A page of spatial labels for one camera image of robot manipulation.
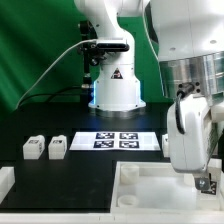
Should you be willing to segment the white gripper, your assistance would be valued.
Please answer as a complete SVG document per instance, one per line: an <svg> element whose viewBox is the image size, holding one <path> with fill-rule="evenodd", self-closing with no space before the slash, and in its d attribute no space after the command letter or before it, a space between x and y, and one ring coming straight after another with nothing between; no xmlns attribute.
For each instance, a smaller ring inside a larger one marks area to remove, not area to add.
<svg viewBox="0 0 224 224"><path fill-rule="evenodd" d="M195 187L200 191L210 189L210 176L203 173L217 145L217 125L212 121L210 107L205 97L192 95L180 102L184 134L176 125L175 104L167 113L167 131L170 160L178 173L194 175Z"/></svg>

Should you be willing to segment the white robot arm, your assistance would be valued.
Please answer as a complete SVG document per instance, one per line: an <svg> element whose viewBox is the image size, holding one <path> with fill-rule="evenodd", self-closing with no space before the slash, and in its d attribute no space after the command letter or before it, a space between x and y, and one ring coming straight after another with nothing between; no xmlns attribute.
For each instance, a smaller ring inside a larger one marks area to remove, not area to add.
<svg viewBox="0 0 224 224"><path fill-rule="evenodd" d="M208 164L224 128L224 0L74 0L95 32L90 109L100 115L167 111L173 169L211 186Z"/></svg>

